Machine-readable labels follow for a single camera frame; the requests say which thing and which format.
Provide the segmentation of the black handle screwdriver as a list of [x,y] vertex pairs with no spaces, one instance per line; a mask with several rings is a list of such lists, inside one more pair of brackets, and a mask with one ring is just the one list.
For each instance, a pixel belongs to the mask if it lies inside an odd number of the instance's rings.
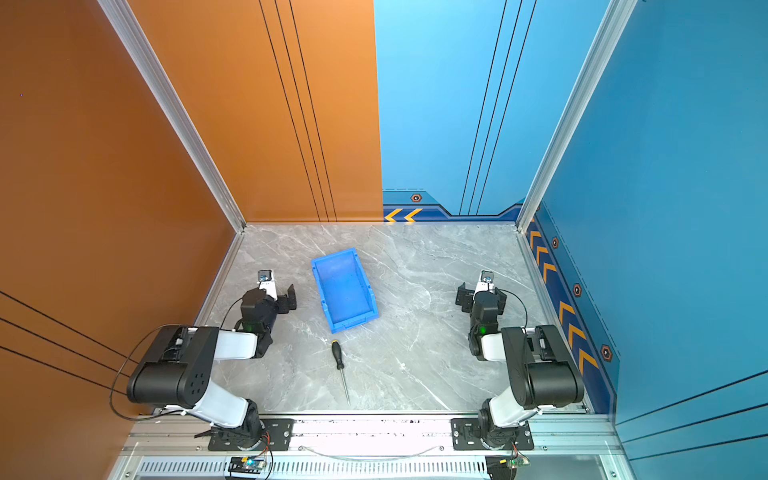
[[345,364],[343,361],[343,352],[342,352],[341,344],[337,340],[332,341],[331,351],[332,351],[332,356],[334,358],[334,361],[336,363],[336,369],[339,372],[339,375],[341,378],[346,401],[348,404],[350,404],[351,399],[350,399],[349,389],[348,389],[345,372],[344,372]]

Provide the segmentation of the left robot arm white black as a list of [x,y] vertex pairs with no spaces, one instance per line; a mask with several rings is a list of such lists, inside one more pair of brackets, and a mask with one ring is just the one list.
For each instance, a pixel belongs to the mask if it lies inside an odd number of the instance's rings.
[[229,392],[211,375],[217,361],[264,357],[273,343],[276,318],[297,308],[295,287],[278,294],[258,286],[243,295],[241,307],[242,318],[230,330],[181,324],[159,327],[127,383],[130,402],[208,424],[196,436],[207,438],[211,451],[274,447],[256,402]]

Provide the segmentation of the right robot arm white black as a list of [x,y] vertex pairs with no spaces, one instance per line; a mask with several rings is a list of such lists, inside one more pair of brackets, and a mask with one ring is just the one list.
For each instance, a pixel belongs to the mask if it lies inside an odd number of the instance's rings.
[[484,401],[473,435],[491,450],[522,448],[528,421],[583,401],[585,386],[558,327],[500,327],[507,290],[488,276],[473,289],[461,284],[455,304],[469,315],[468,347],[480,361],[506,366],[508,387]]

